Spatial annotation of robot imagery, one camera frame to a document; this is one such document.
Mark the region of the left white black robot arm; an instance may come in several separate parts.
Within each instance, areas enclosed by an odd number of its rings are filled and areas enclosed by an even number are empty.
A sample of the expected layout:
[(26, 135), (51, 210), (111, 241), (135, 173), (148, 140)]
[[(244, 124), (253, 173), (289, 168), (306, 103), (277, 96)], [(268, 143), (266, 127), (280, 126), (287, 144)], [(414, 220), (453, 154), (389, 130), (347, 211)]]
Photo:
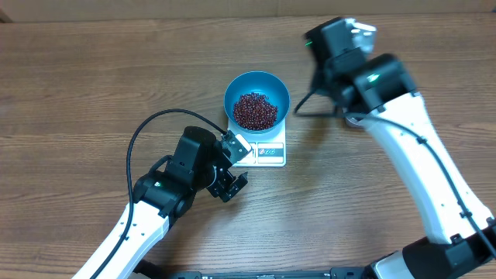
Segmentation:
[(236, 177), (229, 168), (251, 150), (232, 131), (216, 137), (207, 129), (186, 127), (174, 155), (162, 157), (137, 180), (118, 223), (75, 276), (128, 278), (191, 208), (199, 191), (207, 189), (228, 202), (246, 185), (247, 175)]

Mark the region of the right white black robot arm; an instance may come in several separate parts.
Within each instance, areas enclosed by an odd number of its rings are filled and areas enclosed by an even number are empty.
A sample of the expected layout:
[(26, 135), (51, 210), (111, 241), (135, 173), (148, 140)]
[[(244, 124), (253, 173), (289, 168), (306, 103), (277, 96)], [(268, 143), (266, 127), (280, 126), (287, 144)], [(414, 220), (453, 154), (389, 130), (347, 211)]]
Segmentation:
[(365, 278), (458, 278), (495, 258), (495, 218), (474, 194), (432, 124), (424, 98), (393, 54), (373, 57), (376, 29), (337, 17), (310, 29), (312, 94), (332, 100), (389, 156), (425, 236), (363, 269)]

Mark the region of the red beans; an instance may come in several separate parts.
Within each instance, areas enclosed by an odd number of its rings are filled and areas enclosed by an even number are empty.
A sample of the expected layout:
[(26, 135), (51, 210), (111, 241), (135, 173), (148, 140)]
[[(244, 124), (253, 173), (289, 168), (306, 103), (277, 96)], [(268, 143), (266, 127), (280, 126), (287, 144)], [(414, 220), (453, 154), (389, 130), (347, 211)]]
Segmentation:
[(261, 131), (274, 126), (278, 107), (269, 103), (266, 95), (251, 92), (240, 96), (232, 113), (235, 122), (242, 128)]

